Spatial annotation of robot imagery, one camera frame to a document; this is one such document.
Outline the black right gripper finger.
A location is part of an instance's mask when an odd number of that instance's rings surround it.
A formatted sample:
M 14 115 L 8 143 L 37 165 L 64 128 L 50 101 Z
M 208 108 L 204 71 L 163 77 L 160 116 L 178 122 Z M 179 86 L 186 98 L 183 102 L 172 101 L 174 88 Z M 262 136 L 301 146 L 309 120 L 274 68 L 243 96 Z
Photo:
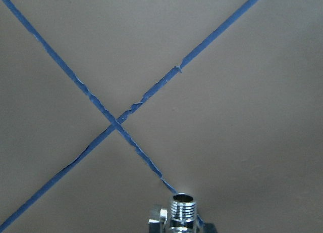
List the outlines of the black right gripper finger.
M 203 233 L 218 233 L 218 231 L 213 223 L 205 223 Z

